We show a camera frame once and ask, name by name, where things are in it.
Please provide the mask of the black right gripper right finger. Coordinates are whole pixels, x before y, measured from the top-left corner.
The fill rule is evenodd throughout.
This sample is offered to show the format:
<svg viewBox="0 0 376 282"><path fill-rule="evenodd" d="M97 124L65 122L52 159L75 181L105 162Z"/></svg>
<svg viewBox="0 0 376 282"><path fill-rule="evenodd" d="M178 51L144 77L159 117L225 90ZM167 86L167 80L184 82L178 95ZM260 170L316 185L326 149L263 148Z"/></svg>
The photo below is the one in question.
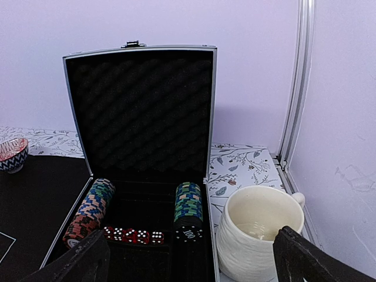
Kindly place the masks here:
<svg viewBox="0 0 376 282"><path fill-rule="evenodd" d="M288 226L278 231L273 253L278 281L375 281L321 251Z"/></svg>

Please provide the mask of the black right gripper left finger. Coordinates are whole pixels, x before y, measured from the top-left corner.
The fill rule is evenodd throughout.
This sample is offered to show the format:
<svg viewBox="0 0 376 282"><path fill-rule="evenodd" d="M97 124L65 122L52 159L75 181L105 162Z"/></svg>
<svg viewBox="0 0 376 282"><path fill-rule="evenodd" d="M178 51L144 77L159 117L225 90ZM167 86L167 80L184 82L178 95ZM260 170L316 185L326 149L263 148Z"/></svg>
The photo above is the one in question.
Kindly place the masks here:
<svg viewBox="0 0 376 282"><path fill-rule="evenodd" d="M103 231L95 230L51 264L22 281L107 281L110 248Z"/></svg>

